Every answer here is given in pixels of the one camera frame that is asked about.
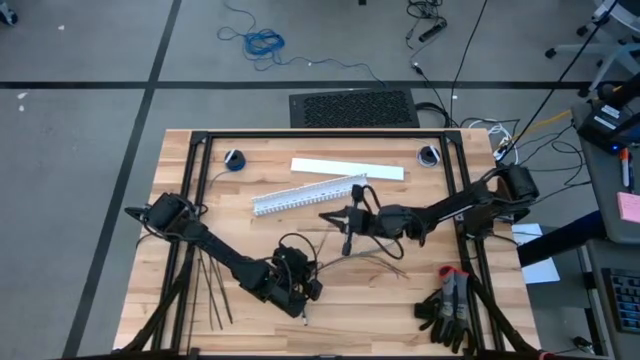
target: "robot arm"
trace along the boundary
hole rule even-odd
[[[498,178],[495,192],[487,186],[493,178]],[[353,206],[319,215],[347,235],[344,256],[350,253],[353,234],[394,240],[406,236],[423,246],[428,233],[439,223],[456,215],[462,215],[468,234],[478,235],[490,230],[496,217],[512,217],[513,221],[524,217],[539,195],[529,170],[518,165],[493,169],[463,191],[425,208],[386,205],[378,206],[378,214],[373,214],[364,199],[365,189],[372,192],[378,204],[373,188],[356,185],[352,190]],[[358,208],[361,202],[364,202],[366,210]],[[342,222],[339,218],[346,218],[347,221]]]
[[[320,296],[322,284],[312,278],[315,261],[307,261],[302,251],[280,245],[271,257],[277,260],[273,264],[243,256],[211,233],[195,215],[193,204],[179,195],[164,193],[149,208],[125,211],[158,237],[202,249],[228,267],[241,288],[262,302],[272,302],[291,317],[300,315],[307,299]]]

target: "wooden table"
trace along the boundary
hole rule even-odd
[[[461,132],[473,181],[493,167],[491,147],[486,131],[465,129]],[[189,130],[167,131],[150,203],[163,192],[179,193],[190,134]],[[216,139],[213,142],[209,178],[225,169],[222,159],[230,149],[242,150],[248,164],[240,172],[220,176],[207,189],[204,203],[210,211],[202,217],[202,222],[240,253],[254,258],[270,256],[283,234],[299,232],[307,236],[316,249],[324,241],[319,260],[328,262],[340,257],[344,235],[318,218],[318,213],[341,209],[350,203],[350,198],[261,217],[253,215],[251,198],[337,177],[292,173],[291,158],[302,157],[402,166],[405,169],[404,181],[369,179],[382,204],[429,205],[445,198],[447,188],[442,165],[425,168],[416,162],[416,151],[425,142],[439,147],[436,140],[410,138]],[[198,154],[196,159],[194,168],[199,169],[201,156]],[[458,179],[455,159],[453,164]],[[193,184],[198,177],[197,170],[195,172]],[[508,228],[498,228],[497,232],[511,236]],[[423,301],[440,287],[435,274],[440,266],[460,266],[453,222],[440,224],[428,235],[423,248],[415,241],[404,239],[402,242],[406,251],[404,259],[395,261],[385,258],[405,271],[407,278],[397,277],[383,267],[358,259],[323,270],[319,276],[324,284],[322,295],[317,302],[310,301],[306,308],[308,326],[304,326],[300,318],[292,319],[272,304],[256,300],[240,289],[230,272],[223,269],[222,277],[234,322],[230,324],[226,316],[220,290],[214,281],[214,296],[224,330],[220,329],[215,315],[212,330],[208,289],[196,260],[194,269],[197,271],[194,270],[192,275],[183,331],[183,351],[192,326],[190,346],[199,347],[203,354],[450,355],[450,349],[430,343],[428,331],[418,331],[421,321],[413,317],[413,304]],[[308,245],[301,240],[290,238],[287,243],[310,253]],[[368,238],[355,238],[353,251],[374,246]],[[167,242],[157,238],[147,238],[140,244],[115,348],[124,346],[133,338],[158,303],[168,248]],[[514,245],[489,238],[486,240],[486,250],[498,305],[524,338],[539,347]],[[191,324],[197,276],[200,281]],[[172,325],[171,318],[169,316],[168,326]],[[484,316],[482,324],[487,347],[492,348],[490,326]],[[168,344],[170,333],[165,331],[165,344]]]

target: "desk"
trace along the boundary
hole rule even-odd
[[[402,129],[384,131],[385,134],[406,132]],[[424,130],[411,131],[417,134]],[[467,168],[471,179],[475,180],[494,164],[488,136],[485,130],[480,129],[465,129],[461,133]],[[166,133],[150,202],[163,192],[180,191],[190,136],[191,131],[188,130]],[[210,210],[201,220],[223,241],[254,258],[270,256],[283,234],[300,232],[316,248],[324,240],[319,260],[327,262],[340,257],[344,235],[330,228],[317,214],[341,209],[350,203],[348,197],[261,217],[253,215],[251,198],[336,177],[292,173],[289,170],[291,158],[303,157],[402,166],[405,169],[404,181],[369,179],[380,201],[408,206],[432,204],[448,196],[448,191],[442,164],[436,168],[424,168],[416,161],[416,152],[425,142],[440,147],[435,139],[391,136],[385,139],[272,138],[264,135],[261,138],[216,138],[209,179],[224,170],[222,159],[230,149],[243,151],[248,164],[240,172],[222,175],[211,188],[206,189],[203,202]],[[200,155],[196,156],[194,169],[200,168],[200,158]],[[458,169],[455,158],[453,162],[456,164],[454,169]],[[198,174],[194,176],[192,184],[197,181]],[[459,176],[456,171],[456,179],[459,180]],[[507,228],[498,232],[504,236],[511,235]],[[355,259],[328,268],[320,273],[320,281],[324,284],[320,299],[307,305],[308,326],[304,326],[300,318],[292,319],[270,303],[260,303],[240,289],[231,274],[222,269],[234,322],[229,323],[220,291],[214,282],[214,296],[224,330],[220,329],[214,316],[212,331],[204,274],[194,267],[197,271],[192,275],[181,349],[186,350],[192,326],[195,279],[199,276],[190,346],[199,347],[203,354],[451,355],[450,349],[431,344],[428,333],[418,331],[421,322],[413,317],[413,303],[424,300],[440,287],[436,276],[440,266],[460,266],[453,221],[440,224],[429,234],[423,248],[418,247],[417,242],[402,241],[405,258],[388,260],[404,270],[407,279],[398,279],[384,268]],[[302,241],[291,238],[288,243],[308,252]],[[374,244],[367,238],[354,239],[354,252],[372,246]],[[158,303],[168,248],[167,242],[157,238],[147,238],[140,244],[114,347],[128,343]],[[515,247],[504,240],[489,238],[486,251],[497,303],[524,338],[539,347]],[[484,317],[482,324],[487,347],[492,348],[489,322]],[[171,326],[171,316],[167,325]],[[165,337],[169,334],[170,331],[165,331]]]
[[[579,127],[591,112],[591,105],[577,104],[571,108],[575,126]],[[597,319],[590,319],[593,336],[605,333],[606,326],[609,339],[600,338],[605,343],[603,352],[613,351],[618,360],[636,359],[640,351],[640,336],[620,333],[616,330],[613,313],[606,295],[602,279],[603,268],[627,269],[640,271],[640,224],[620,219],[616,193],[626,192],[622,185],[620,160],[609,155],[595,145],[580,138],[585,163],[589,170],[593,192],[598,202],[598,210],[566,225],[536,241],[518,248],[522,264],[529,265],[544,260],[564,251],[587,246],[592,266],[594,290],[601,301],[601,312],[604,324],[597,324]],[[634,150],[635,168],[640,166],[640,153]]]

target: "blue cable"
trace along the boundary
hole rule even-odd
[[[324,64],[328,62],[335,62],[335,63],[338,63],[343,68],[347,68],[347,69],[354,68],[354,67],[364,67],[369,72],[369,74],[371,74],[372,78],[376,79],[380,84],[382,84],[382,86],[387,87],[387,84],[384,81],[380,80],[373,73],[373,71],[371,70],[371,67],[369,67],[369,65],[367,65],[366,63],[357,63],[357,64],[348,65],[333,58],[327,58],[324,60],[316,61],[316,60],[307,59],[303,56],[296,56],[291,58],[288,61],[283,61],[282,57],[280,56],[280,51],[284,49],[284,46],[286,43],[282,35],[276,33],[273,29],[262,29],[258,32],[254,32],[253,30],[256,27],[257,21],[255,16],[253,16],[252,13],[250,13],[247,10],[233,8],[229,4],[227,4],[226,1],[224,1],[223,4],[227,9],[233,12],[249,15],[253,23],[251,24],[247,32],[244,34],[237,32],[235,29],[233,29],[230,26],[223,26],[220,29],[218,29],[218,32],[216,35],[218,36],[218,39],[223,41],[231,41],[237,37],[241,37],[242,40],[244,41],[242,55],[244,55],[245,59],[253,62],[253,68],[256,71],[267,71],[276,65],[287,66],[296,60],[304,60],[307,63],[313,64],[313,65]],[[222,35],[223,32],[229,32],[230,35],[223,36]],[[264,63],[266,63],[267,65],[263,67],[258,66],[258,64],[264,64]]]

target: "black floor stripe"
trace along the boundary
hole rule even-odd
[[[89,273],[87,274],[87,280],[84,284],[84,288],[82,289],[80,302],[76,309],[76,314],[73,318],[73,323],[69,330],[69,336],[67,337],[67,342],[62,353],[63,358],[76,357],[80,344],[82,343],[84,330],[89,320],[93,300],[98,290],[98,284],[100,282],[104,263],[109,252],[109,246],[111,245],[111,238],[115,229],[116,220],[118,219],[124,193],[127,188],[127,183],[129,182],[129,176],[131,175],[131,169],[133,168],[133,161],[135,160],[138,145],[140,144],[140,138],[142,137],[144,125],[147,121],[147,116],[149,115],[149,109],[151,108],[151,102],[153,101],[153,94],[155,92],[153,85],[157,83],[160,76],[162,64],[164,62],[167,49],[169,48],[169,41],[171,40],[171,34],[173,33],[173,28],[175,26],[181,4],[182,0],[173,0],[173,3],[171,4],[167,23],[165,24],[162,38],[160,39],[160,45],[158,46],[153,67],[151,68],[149,81],[147,83],[143,83],[145,86],[151,86],[145,87],[142,102],[140,103],[140,108],[136,115],[131,135],[129,136],[129,143],[127,144],[124,159],[120,165],[120,171],[113,190],[113,195],[111,195],[107,215],[105,217],[104,224],[102,225],[102,230],[100,231],[100,237],[98,238],[98,245],[96,246],[93,260],[89,267]]]
[[[421,89],[423,81],[387,81],[390,87]],[[436,89],[450,89],[452,81],[432,81]],[[622,85],[622,81],[603,84]],[[589,81],[458,81],[457,89],[474,90],[579,90],[591,85]],[[0,89],[42,90],[284,90],[284,89],[351,89],[380,88],[377,81],[4,81]]]

